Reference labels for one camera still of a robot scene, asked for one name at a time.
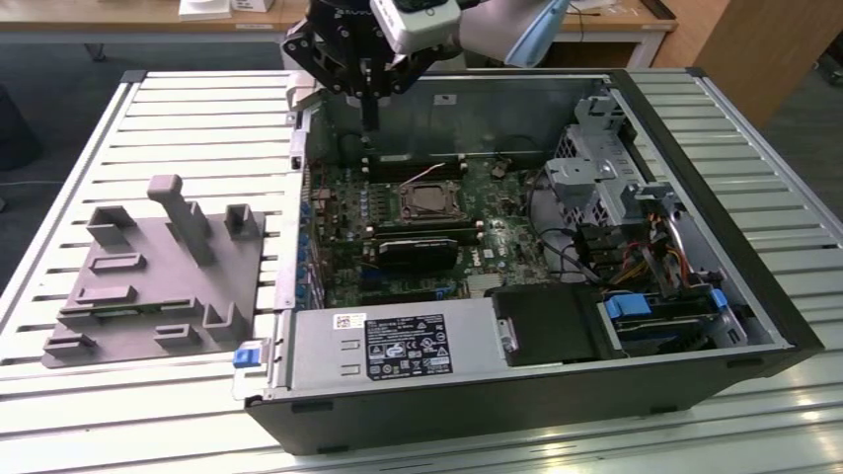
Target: blue object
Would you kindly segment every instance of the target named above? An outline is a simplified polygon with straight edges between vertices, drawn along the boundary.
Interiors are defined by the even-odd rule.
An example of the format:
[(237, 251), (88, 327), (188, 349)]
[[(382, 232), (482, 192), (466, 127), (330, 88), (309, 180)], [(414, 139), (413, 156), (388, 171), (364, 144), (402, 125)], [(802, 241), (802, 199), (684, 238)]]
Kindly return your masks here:
[(617, 294), (608, 298), (604, 305), (610, 319), (652, 313), (646, 303), (646, 296), (641, 293)]
[(710, 290), (710, 298), (713, 299), (713, 304), (716, 304), (720, 311), (728, 307), (728, 300), (725, 299), (725, 294), (722, 294), (721, 289), (713, 288)]
[(536, 16), (521, 38), (505, 56), (505, 63), (517, 67), (534, 67), (553, 44), (558, 24), (565, 17), (570, 0), (550, 0)]
[(249, 368), (261, 366), (261, 349), (237, 349), (232, 360), (234, 368)]

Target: warning label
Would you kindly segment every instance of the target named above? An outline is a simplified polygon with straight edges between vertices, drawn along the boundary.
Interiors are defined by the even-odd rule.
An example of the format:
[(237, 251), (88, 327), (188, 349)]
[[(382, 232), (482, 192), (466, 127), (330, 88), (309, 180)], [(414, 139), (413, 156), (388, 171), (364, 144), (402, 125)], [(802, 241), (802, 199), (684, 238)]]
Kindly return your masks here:
[(370, 380), (452, 373), (445, 317), (366, 320), (366, 368)]

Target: side panel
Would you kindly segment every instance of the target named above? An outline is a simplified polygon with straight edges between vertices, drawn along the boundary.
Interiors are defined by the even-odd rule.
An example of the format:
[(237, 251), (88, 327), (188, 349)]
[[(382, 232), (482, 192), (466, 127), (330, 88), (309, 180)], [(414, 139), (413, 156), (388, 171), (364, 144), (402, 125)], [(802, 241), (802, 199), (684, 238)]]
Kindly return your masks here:
[(790, 354), (264, 402), (246, 412), (294, 455), (685, 410)]

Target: aluminum extrusion table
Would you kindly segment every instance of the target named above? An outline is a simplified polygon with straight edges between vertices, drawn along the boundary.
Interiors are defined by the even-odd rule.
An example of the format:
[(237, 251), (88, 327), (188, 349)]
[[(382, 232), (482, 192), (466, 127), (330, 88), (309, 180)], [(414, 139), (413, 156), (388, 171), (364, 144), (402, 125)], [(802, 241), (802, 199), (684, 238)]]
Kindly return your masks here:
[[(843, 462), (843, 228), (704, 77), (634, 71), (684, 152), (810, 322), (825, 353), (686, 412), (296, 458), (234, 401), (230, 355), (49, 370), (45, 337), (102, 203), (158, 215), (152, 174), (217, 212), (268, 213), (256, 332), (284, 258), (288, 72), (126, 75), (0, 299), (0, 471), (826, 472)], [(644, 156), (648, 151), (641, 146)], [(656, 175), (658, 167), (650, 161)]]

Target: motherboard chip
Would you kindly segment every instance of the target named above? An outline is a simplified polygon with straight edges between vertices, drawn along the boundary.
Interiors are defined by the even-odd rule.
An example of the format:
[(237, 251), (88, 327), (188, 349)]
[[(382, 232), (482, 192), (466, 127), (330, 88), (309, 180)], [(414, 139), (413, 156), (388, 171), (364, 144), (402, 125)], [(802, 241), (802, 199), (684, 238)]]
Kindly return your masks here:
[(460, 211), (454, 183), (418, 183), (400, 187), (400, 218), (404, 221), (452, 220)]

